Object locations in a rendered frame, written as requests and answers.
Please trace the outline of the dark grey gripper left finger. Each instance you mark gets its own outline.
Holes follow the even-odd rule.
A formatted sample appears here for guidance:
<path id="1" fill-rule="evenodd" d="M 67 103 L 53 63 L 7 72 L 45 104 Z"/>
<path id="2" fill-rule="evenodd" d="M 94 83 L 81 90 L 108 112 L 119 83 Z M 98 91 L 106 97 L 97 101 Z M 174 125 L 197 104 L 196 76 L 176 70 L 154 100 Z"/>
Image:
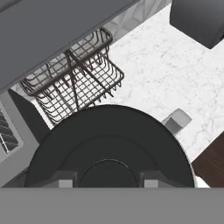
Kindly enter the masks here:
<path id="1" fill-rule="evenodd" d="M 77 171 L 56 171 L 50 178 L 37 183 L 36 187 L 73 188 L 77 174 Z"/>

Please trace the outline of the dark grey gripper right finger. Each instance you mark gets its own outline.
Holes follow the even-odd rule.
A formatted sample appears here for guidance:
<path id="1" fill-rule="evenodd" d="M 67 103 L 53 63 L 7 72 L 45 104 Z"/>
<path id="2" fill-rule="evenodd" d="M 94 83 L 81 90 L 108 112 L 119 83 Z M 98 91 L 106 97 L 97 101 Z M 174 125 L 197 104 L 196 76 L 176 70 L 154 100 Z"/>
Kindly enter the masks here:
<path id="1" fill-rule="evenodd" d="M 161 171 L 142 171 L 140 173 L 140 186 L 142 188 L 175 188 L 184 185 L 169 180 Z"/>

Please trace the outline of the grey blender jug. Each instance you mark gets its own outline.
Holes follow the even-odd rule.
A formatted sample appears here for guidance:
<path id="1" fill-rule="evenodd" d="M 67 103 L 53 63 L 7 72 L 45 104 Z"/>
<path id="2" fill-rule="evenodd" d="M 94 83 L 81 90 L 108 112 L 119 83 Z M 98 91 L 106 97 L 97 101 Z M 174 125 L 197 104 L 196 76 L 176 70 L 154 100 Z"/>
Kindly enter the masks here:
<path id="1" fill-rule="evenodd" d="M 191 121 L 192 118 L 184 110 L 177 108 L 162 121 L 162 124 L 176 136 Z"/>

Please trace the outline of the grey appliance with grille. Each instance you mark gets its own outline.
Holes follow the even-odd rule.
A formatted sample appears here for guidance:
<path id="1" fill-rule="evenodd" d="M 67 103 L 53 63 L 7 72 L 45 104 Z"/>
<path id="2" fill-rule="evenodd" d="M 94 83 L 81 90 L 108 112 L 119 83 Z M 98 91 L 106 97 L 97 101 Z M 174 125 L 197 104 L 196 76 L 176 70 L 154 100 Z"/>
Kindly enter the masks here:
<path id="1" fill-rule="evenodd" d="M 49 131 L 30 101 L 12 89 L 0 94 L 0 187 L 27 169 Z"/>

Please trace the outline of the dark grey box appliance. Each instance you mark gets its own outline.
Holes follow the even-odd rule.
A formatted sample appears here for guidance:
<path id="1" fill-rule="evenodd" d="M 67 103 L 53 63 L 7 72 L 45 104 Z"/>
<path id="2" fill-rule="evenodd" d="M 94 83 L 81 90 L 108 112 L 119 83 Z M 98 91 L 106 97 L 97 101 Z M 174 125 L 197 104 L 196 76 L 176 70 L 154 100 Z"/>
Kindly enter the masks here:
<path id="1" fill-rule="evenodd" d="M 224 39 L 224 0 L 172 0 L 170 25 L 213 49 Z"/>

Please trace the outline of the grey wall cupboard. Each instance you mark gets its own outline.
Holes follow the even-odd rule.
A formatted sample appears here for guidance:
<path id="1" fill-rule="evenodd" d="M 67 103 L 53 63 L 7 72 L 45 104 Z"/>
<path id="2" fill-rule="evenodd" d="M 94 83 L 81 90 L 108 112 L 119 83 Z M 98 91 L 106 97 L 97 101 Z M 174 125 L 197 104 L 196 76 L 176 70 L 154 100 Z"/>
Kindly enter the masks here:
<path id="1" fill-rule="evenodd" d="M 0 0 L 0 93 L 139 0 Z"/>

